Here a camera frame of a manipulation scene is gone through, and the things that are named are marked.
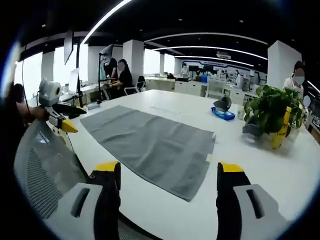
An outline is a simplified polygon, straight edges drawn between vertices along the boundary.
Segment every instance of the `table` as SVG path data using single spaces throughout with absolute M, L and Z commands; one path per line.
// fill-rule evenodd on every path
M 133 223 L 164 240 L 216 239 L 218 232 L 217 163 L 242 167 L 252 184 L 259 184 L 279 205 L 287 220 L 305 209 L 320 179 L 320 147 L 301 128 L 295 147 L 284 154 L 253 147 L 242 140 L 244 121 L 225 121 L 211 113 L 214 99 L 149 90 L 106 101 L 100 108 L 72 119 L 78 133 L 69 134 L 73 149 L 88 174 L 96 165 L 116 159 L 86 131 L 81 118 L 117 105 L 158 115 L 202 130 L 214 131 L 216 142 L 206 177 L 191 202 L 143 180 L 121 165 L 120 211 Z M 233 104 L 231 111 L 236 113 Z

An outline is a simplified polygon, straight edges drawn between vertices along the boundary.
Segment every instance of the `ceiling light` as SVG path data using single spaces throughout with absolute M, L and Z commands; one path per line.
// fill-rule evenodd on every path
M 316 88 L 315 85 L 313 85 L 310 81 L 308 81 L 308 84 L 310 84 L 315 90 L 318 91 L 318 93 L 320 94 L 320 90 L 318 88 Z
M 316 96 L 313 95 L 311 92 L 308 91 L 308 93 L 309 93 L 312 97 L 316 98 Z
M 241 62 L 241 61 L 233 61 L 233 60 L 229 60 L 229 59 L 218 58 L 218 57 L 209 57 L 209 56 L 176 56 L 176 58 L 214 59 L 214 60 L 227 61 L 227 62 L 232 62 L 232 63 L 237 63 L 237 64 L 244 64 L 244 65 L 248 65 L 250 67 L 254 67 L 252 64 L 244 63 L 244 62 Z
M 103 24 L 108 18 L 110 18 L 116 11 L 124 7 L 126 4 L 130 3 L 132 0 L 123 0 L 117 6 L 112 8 L 109 12 L 107 12 L 94 27 L 90 30 L 90 32 L 85 36 L 81 44 L 85 44 L 86 41 L 91 37 L 91 35 Z
M 154 51 L 159 51 L 159 50 L 166 50 L 166 49 L 219 49 L 219 50 L 227 50 L 227 51 L 232 51 L 232 52 L 237 52 L 241 54 L 248 54 L 257 58 L 261 58 L 264 60 L 268 60 L 266 57 L 259 56 L 250 52 L 246 51 L 240 51 L 236 49 L 231 49 L 231 48 L 224 48 L 224 47 L 216 47 L 216 46 L 168 46 L 168 47 L 161 47 L 161 48 L 156 48 L 153 49 Z

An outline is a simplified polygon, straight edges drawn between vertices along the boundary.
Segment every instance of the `potted plant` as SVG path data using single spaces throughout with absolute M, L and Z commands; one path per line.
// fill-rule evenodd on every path
M 285 90 L 268 85 L 260 86 L 256 89 L 258 98 L 247 101 L 244 105 L 244 120 L 249 120 L 253 116 L 257 126 L 263 133 L 277 133 L 284 122 L 286 108 L 291 108 L 291 115 L 288 124 L 286 137 L 290 134 L 291 128 L 299 129 L 302 125 L 303 106 L 299 94 L 286 88 Z

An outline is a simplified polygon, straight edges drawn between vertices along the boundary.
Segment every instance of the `white pillar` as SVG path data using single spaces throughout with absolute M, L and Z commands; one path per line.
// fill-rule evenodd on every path
M 165 55 L 160 54 L 160 74 L 165 73 Z
M 174 58 L 174 75 L 180 75 L 182 69 L 182 60 Z
M 48 79 L 48 81 L 53 82 L 53 80 L 54 80 L 54 58 L 55 58 L 54 51 L 42 54 L 41 79 L 46 78 L 46 79 Z
M 301 53 L 277 40 L 268 48 L 267 84 L 282 89 L 285 80 L 290 78 L 297 61 L 301 61 Z
M 144 50 L 143 41 L 130 40 L 123 44 L 122 56 L 128 63 L 134 85 L 138 81 L 138 77 L 144 74 Z

